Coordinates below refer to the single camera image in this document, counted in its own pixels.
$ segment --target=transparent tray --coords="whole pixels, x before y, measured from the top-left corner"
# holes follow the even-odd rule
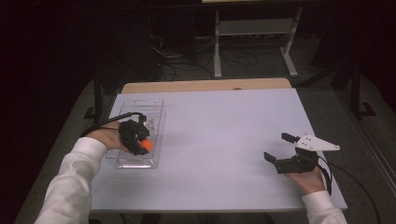
[[[153,144],[152,150],[146,155],[134,155],[122,150],[110,150],[107,152],[106,158],[119,169],[157,168],[160,158],[161,138],[163,135],[163,100],[124,101],[120,110],[120,115],[128,112],[139,112],[147,116],[145,126],[149,130],[148,139]],[[122,119],[120,122],[128,119],[138,121],[138,116]]]

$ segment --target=white sleeve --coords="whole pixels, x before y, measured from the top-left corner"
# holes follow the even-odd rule
[[[88,223],[91,211],[91,181],[99,171],[107,148],[101,142],[79,138],[64,156],[59,174],[49,184],[38,223]]]
[[[327,190],[303,196],[310,224],[347,223],[341,209],[335,207]]]

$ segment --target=white desk frame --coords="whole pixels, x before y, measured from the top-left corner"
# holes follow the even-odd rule
[[[291,77],[297,77],[298,73],[289,55],[291,44],[293,43],[297,26],[303,12],[303,7],[297,7],[293,18],[254,20],[254,21],[221,21],[219,11],[216,11],[215,25],[215,53],[214,67],[215,78],[221,78],[221,64],[219,55],[219,38],[222,35],[289,35],[289,39],[284,47],[280,48],[283,60],[288,67]]]
[[[232,90],[265,79],[208,82],[212,88],[228,86]],[[194,81],[185,83],[188,87]],[[182,84],[164,86],[180,88]],[[151,83],[143,86],[149,88]],[[157,169],[118,170],[103,159],[92,181],[93,212],[304,209],[300,190],[278,175],[274,165],[262,156],[264,150],[279,159],[295,153],[293,145],[280,139],[281,132],[313,133],[295,89],[174,92],[164,88],[162,92],[121,94],[110,117],[117,116],[123,101],[131,98],[163,99],[166,119],[160,164]],[[347,208],[335,181],[332,191],[336,206]]]

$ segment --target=white desk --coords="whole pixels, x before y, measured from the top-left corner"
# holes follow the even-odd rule
[[[304,209],[300,190],[262,155],[289,158],[294,145],[280,134],[313,133],[295,89],[121,94],[110,117],[127,99],[163,99],[159,167],[117,170],[103,159],[92,181],[92,211]],[[347,208],[335,181],[332,191],[335,204]]]

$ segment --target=orange ball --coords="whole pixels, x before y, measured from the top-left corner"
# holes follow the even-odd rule
[[[146,138],[140,142],[140,146],[150,151],[152,149],[152,142]]]

